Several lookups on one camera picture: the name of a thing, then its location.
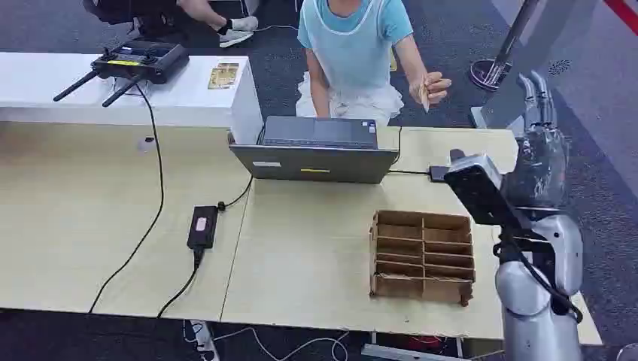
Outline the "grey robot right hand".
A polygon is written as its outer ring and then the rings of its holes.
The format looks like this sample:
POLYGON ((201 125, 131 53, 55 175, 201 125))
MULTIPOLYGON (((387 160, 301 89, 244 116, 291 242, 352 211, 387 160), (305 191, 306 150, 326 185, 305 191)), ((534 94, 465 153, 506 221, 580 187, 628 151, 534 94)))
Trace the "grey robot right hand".
POLYGON ((567 190, 570 146, 557 127, 557 110, 546 79, 537 71, 519 74, 524 88, 523 129, 515 137, 515 169, 504 177, 503 192, 517 207, 560 208, 567 190))

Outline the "person's left hand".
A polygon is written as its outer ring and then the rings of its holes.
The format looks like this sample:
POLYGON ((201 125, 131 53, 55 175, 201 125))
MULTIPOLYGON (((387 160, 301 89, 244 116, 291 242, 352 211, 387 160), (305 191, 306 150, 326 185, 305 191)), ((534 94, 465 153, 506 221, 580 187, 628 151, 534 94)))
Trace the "person's left hand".
POLYGON ((447 96, 451 84, 439 71, 422 72, 409 79, 409 92, 418 104, 436 105, 447 96))

